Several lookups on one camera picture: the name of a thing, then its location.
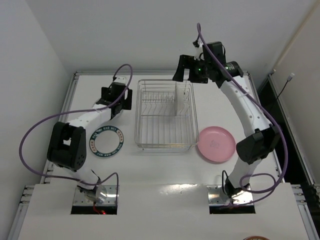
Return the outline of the green rimmed lettered plate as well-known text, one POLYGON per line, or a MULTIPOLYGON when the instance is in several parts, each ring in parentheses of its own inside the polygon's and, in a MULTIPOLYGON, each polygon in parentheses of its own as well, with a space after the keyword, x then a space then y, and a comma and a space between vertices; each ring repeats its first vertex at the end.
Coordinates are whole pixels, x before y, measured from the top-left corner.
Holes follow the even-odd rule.
POLYGON ((88 144, 96 157, 110 158, 122 149, 124 140, 124 134, 118 127, 105 125, 92 133, 88 144))

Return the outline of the white plate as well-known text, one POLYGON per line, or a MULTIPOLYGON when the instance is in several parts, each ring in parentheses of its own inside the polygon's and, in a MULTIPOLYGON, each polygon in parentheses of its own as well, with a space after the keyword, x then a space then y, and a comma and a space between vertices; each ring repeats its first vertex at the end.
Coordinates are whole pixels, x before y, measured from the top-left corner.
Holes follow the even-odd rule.
POLYGON ((174 88, 174 114, 178 116, 184 109, 185 88, 176 83, 174 88))

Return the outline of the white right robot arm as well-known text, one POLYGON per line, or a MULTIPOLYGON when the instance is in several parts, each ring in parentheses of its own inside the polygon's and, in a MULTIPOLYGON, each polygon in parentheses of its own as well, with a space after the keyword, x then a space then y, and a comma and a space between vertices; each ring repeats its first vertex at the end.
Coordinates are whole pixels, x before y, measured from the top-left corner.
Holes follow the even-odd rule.
POLYGON ((220 41, 211 42, 201 48, 198 56, 180 55, 172 79, 182 82, 188 69, 188 80, 192 83, 206 84, 211 80, 228 98, 241 122, 245 138, 236 144, 238 159, 222 189, 224 195, 230 198, 248 188, 257 166, 277 145, 280 130, 253 102, 243 70, 237 62, 226 61, 223 44, 220 41))

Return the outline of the pink plate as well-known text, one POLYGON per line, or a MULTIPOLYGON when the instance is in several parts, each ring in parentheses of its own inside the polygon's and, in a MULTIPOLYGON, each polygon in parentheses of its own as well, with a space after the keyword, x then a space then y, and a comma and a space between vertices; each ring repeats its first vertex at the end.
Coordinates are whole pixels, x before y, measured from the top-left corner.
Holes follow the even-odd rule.
POLYGON ((206 160, 222 164, 235 154, 236 142, 233 135, 225 128, 209 126, 199 133, 197 148, 206 160))

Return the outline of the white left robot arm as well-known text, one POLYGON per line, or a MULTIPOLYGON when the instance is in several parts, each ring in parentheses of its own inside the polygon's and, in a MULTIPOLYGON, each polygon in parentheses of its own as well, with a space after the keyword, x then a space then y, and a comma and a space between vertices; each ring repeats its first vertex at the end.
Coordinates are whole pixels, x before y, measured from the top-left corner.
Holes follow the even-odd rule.
POLYGON ((87 137, 102 124, 112 120, 124 110, 132 109, 131 89, 121 82, 112 82, 101 88, 101 97, 89 112, 68 121, 58 121, 51 133, 47 159, 65 169, 83 190, 94 192, 101 179, 93 170, 85 168, 87 137))

